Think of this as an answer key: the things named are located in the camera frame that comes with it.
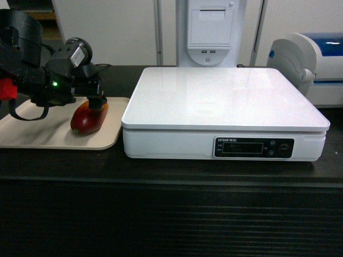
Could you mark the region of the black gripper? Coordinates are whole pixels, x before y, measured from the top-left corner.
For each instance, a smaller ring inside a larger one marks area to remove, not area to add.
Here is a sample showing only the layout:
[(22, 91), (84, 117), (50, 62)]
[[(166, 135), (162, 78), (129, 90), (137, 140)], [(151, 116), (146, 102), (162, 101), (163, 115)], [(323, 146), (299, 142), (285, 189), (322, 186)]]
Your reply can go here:
[(107, 98), (103, 94), (98, 77), (98, 68), (90, 62), (87, 65), (73, 67), (67, 48), (54, 49), (44, 67), (46, 84), (39, 93), (31, 97), (38, 107), (64, 106), (76, 101), (75, 96), (85, 96), (88, 108), (100, 110)]

